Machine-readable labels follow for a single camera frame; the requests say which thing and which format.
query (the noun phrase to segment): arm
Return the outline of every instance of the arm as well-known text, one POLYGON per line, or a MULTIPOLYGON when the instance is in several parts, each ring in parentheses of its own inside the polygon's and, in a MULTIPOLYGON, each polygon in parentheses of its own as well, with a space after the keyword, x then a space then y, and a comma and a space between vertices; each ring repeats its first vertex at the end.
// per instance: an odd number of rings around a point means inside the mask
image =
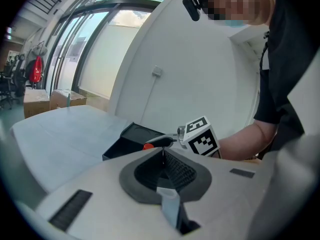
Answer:
POLYGON ((255 120, 234 135, 219 140, 223 159, 245 160, 264 150, 274 139, 277 125, 255 120))

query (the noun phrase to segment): black box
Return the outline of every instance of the black box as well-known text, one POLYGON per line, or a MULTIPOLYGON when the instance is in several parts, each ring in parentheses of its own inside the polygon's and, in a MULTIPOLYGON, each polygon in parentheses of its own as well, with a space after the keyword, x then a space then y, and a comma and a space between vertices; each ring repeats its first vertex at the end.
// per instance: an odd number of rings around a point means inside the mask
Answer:
POLYGON ((162 135, 164 133, 132 123, 122 131, 120 138, 102 155, 102 160, 141 151, 147 141, 162 135))

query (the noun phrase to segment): black shirt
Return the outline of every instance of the black shirt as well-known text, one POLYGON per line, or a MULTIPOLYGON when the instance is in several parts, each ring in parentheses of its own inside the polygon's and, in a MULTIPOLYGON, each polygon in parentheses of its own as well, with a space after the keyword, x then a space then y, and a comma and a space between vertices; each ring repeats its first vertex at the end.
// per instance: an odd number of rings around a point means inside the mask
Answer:
POLYGON ((304 133, 287 97, 317 49, 305 22, 288 0, 275 0, 269 31, 269 70, 260 70, 260 101, 254 119, 278 124, 271 146, 271 150, 278 150, 304 133))

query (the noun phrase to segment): red bag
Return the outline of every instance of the red bag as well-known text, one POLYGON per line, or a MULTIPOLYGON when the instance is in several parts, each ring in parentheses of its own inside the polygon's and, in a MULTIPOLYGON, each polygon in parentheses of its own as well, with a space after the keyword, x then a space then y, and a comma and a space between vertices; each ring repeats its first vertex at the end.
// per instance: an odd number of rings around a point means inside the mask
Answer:
POLYGON ((29 81, 32 83, 39 83, 41 80, 41 71, 42 71, 42 59, 40 56, 37 56, 33 69, 30 73, 29 81))

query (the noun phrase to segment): white curved wall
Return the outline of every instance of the white curved wall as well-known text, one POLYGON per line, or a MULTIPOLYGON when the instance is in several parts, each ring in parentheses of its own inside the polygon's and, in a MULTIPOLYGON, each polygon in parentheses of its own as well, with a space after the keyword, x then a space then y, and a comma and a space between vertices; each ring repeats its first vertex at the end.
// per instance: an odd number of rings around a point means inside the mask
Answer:
POLYGON ((242 50, 218 26, 205 15, 192 21, 182 0, 165 0, 132 41, 109 111, 164 133, 206 115, 223 138, 250 121, 257 82, 242 50), (163 69, 156 80, 155 66, 163 69))

